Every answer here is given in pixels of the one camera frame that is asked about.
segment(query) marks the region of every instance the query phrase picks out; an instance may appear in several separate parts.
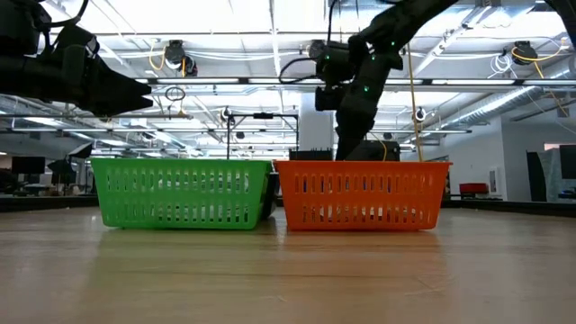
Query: black cable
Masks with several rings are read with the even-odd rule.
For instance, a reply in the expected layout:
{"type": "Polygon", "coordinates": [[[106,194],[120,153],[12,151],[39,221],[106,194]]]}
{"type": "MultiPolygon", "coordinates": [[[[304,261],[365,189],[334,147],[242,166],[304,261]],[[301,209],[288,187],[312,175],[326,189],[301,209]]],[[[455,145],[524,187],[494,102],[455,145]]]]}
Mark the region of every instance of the black cable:
{"type": "Polygon", "coordinates": [[[314,78],[316,77],[315,75],[309,75],[309,76],[304,76],[304,77],[299,77],[295,80],[292,81],[283,81],[282,80],[282,76],[284,75],[284,72],[286,72],[286,70],[294,63],[297,62],[303,62],[303,61],[307,61],[307,60],[314,60],[314,58],[295,58],[293,60],[291,60],[290,62],[288,62],[288,64],[286,64],[284,67],[282,67],[282,69],[280,70],[280,76],[278,76],[278,81],[280,81],[281,84],[283,85],[291,85],[291,84],[295,84],[297,82],[301,82],[302,80],[306,80],[306,79],[310,79],[310,78],[314,78]]]}
{"type": "Polygon", "coordinates": [[[330,41],[330,37],[332,35],[332,13],[334,12],[334,7],[336,6],[336,2],[339,0],[332,1],[330,5],[330,11],[328,12],[328,39],[327,42],[330,41]]]}
{"type": "Polygon", "coordinates": [[[87,7],[88,7],[88,0],[84,0],[82,2],[82,5],[80,6],[80,10],[78,11],[76,17],[61,22],[46,23],[42,25],[42,28],[56,28],[56,27],[64,27],[69,24],[76,24],[80,21],[80,18],[82,18],[82,15],[84,14],[84,11],[86,11],[87,7]]]}
{"type": "Polygon", "coordinates": [[[358,0],[356,0],[356,19],[358,20],[358,31],[360,31],[360,5],[358,5],[358,0]]]}
{"type": "Polygon", "coordinates": [[[172,114],[170,112],[170,110],[172,109],[172,105],[174,105],[175,102],[183,101],[184,98],[186,98],[186,91],[184,91],[179,86],[173,85],[170,86],[168,89],[166,89],[164,96],[166,97],[167,100],[172,102],[167,108],[168,119],[172,120],[172,114]]]}
{"type": "Polygon", "coordinates": [[[342,0],[338,1],[338,22],[340,25],[340,42],[342,42],[342,0]]]}

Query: desk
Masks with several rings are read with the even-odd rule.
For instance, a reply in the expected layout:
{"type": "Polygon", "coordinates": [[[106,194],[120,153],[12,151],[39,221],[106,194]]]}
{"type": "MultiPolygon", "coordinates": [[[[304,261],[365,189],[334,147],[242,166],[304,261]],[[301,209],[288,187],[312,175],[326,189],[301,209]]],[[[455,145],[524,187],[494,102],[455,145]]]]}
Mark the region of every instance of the desk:
{"type": "Polygon", "coordinates": [[[0,215],[3,323],[573,323],[576,220],[443,210],[425,232],[106,229],[0,215]]]}

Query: green basket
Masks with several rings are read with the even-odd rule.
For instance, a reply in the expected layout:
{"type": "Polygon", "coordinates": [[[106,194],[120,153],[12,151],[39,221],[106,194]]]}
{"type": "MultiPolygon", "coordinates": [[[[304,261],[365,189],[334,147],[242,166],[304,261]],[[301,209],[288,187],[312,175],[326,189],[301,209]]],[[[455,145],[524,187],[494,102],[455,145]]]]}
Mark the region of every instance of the green basket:
{"type": "Polygon", "coordinates": [[[103,223],[126,229],[252,230],[267,161],[93,158],[103,223]]]}

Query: ceiling duct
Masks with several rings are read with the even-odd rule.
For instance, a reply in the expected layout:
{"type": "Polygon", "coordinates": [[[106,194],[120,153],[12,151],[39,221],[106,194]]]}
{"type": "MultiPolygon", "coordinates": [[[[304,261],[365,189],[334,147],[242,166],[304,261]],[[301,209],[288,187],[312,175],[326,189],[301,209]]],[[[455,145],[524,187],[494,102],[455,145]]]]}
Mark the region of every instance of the ceiling duct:
{"type": "MultiPolygon", "coordinates": [[[[544,71],[546,78],[551,79],[574,79],[576,78],[576,54],[552,65],[544,71]]],[[[442,128],[450,129],[459,124],[472,126],[479,122],[486,122],[492,117],[512,111],[520,106],[529,104],[532,99],[537,100],[545,90],[541,86],[523,86],[519,89],[504,93],[492,94],[476,102],[456,115],[443,121],[442,128]]]]}

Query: pillar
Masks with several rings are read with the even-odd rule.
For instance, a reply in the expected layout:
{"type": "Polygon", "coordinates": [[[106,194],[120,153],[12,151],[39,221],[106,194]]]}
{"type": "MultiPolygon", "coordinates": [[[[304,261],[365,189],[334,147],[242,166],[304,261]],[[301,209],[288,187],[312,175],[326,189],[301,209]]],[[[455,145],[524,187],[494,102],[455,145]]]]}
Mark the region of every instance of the pillar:
{"type": "Polygon", "coordinates": [[[334,112],[317,112],[315,94],[301,94],[300,150],[334,147],[334,112]]]}

